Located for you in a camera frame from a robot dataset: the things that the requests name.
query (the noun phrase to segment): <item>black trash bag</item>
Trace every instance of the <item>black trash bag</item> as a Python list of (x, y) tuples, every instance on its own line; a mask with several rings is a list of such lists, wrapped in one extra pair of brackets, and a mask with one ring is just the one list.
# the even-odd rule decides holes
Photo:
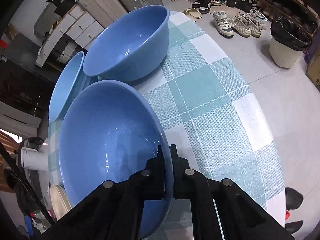
[(279, 43), (297, 51), (307, 49), (311, 42), (302, 28), (280, 15), (273, 17), (271, 35)]

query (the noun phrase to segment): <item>beige slipper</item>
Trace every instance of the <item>beige slipper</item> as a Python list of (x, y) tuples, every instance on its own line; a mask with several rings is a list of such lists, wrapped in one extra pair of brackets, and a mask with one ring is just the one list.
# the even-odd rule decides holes
[(195, 8), (189, 7), (187, 12), (190, 13), (194, 18), (200, 19), (202, 17), (201, 13), (199, 13)]
[(193, 22), (195, 22), (197, 19), (194, 17), (194, 16), (192, 16), (189, 12), (187, 12), (187, 11), (182, 11), (182, 13), (184, 14), (184, 15), (187, 15), (188, 17), (189, 17), (189, 19), (191, 20), (191, 21), (193, 21)]
[(60, 187), (59, 185), (52, 185), (50, 188), (50, 198), (57, 220), (72, 209), (63, 187)]

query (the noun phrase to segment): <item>blue bowl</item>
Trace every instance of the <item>blue bowl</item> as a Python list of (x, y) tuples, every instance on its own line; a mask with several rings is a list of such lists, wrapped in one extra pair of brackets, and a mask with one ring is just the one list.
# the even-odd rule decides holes
[(84, 72), (131, 82), (155, 70), (169, 46), (169, 10), (151, 5), (134, 10), (106, 28), (90, 47)]
[(159, 144), (166, 166), (165, 198), (145, 201), (141, 239), (160, 227), (172, 199), (167, 139), (151, 106), (131, 86), (104, 80), (87, 87), (73, 101), (61, 126), (60, 170), (71, 204), (77, 205), (105, 180), (121, 182), (143, 170)]
[(63, 120), (76, 96), (87, 86), (98, 81), (97, 77), (92, 78), (84, 74), (83, 62), (84, 53), (81, 51), (74, 55), (60, 74), (50, 100), (50, 122)]

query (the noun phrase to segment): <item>checkered tablecloth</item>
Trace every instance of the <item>checkered tablecloth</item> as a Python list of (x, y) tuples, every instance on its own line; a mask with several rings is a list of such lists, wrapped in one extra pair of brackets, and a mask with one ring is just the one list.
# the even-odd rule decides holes
[[(190, 167), (231, 178), (284, 225), (284, 180), (264, 114), (224, 51), (182, 13), (169, 18), (169, 49), (153, 75), (135, 86), (156, 112), (169, 144)], [(49, 124), (51, 183), (63, 185), (58, 158), (61, 122)], [(192, 239), (189, 200), (173, 200), (148, 239)]]

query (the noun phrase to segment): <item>gray floor tile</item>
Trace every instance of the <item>gray floor tile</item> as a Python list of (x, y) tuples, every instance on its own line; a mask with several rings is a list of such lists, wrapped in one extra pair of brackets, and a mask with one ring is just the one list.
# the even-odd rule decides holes
[(304, 198), (302, 205), (290, 211), (289, 222), (303, 220), (301, 229), (294, 233), (293, 236), (296, 240), (303, 240), (315, 228), (320, 220), (320, 183)]
[[(191, 7), (191, 3), (187, 0), (176, 0), (167, 5), (170, 11), (180, 12), (188, 7)], [(216, 10), (224, 10), (229, 16), (234, 16), (237, 12), (240, 12), (238, 9), (229, 8), (225, 5), (215, 8)], [(269, 54), (270, 22), (267, 23), (267, 30), (262, 31), (260, 38), (253, 36), (244, 38), (235, 33), (233, 38), (226, 39), (218, 33), (212, 19), (212, 14), (204, 14), (201, 19), (197, 19), (196, 24), (225, 51), (248, 83), (279, 71)]]
[[(168, 8), (182, 11), (190, 7), (186, 0), (172, 2)], [(234, 15), (234, 8), (217, 7)], [(291, 211), (289, 222), (304, 220), (294, 236), (302, 240), (320, 219), (320, 94), (305, 75), (306, 63), (299, 58), (291, 69), (276, 66), (269, 53), (270, 27), (260, 38), (231, 39), (219, 35), (212, 15), (203, 15), (198, 24), (231, 58), (257, 97), (271, 128), (281, 158), (284, 182), (305, 196), (302, 206)]]

